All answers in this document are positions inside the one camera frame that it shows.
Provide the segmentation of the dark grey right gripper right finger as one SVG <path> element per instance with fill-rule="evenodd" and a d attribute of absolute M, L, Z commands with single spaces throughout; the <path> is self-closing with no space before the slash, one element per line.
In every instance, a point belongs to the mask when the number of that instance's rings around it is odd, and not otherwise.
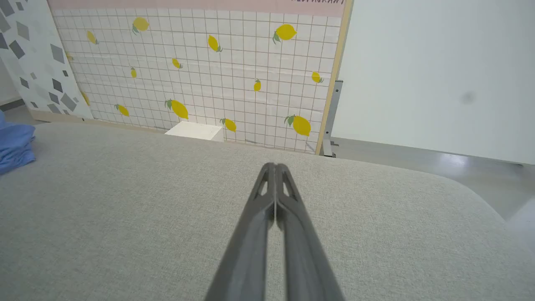
<path fill-rule="evenodd" d="M 344 301 L 288 166 L 275 168 L 275 219 L 283 233 L 287 301 Z"/>

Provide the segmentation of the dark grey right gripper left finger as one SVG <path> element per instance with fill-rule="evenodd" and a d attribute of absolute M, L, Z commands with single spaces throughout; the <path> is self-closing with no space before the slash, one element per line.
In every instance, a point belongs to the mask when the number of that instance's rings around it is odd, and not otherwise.
<path fill-rule="evenodd" d="M 263 301 L 268 232 L 275 220 L 275 163 L 260 169 L 206 301 Z"/>

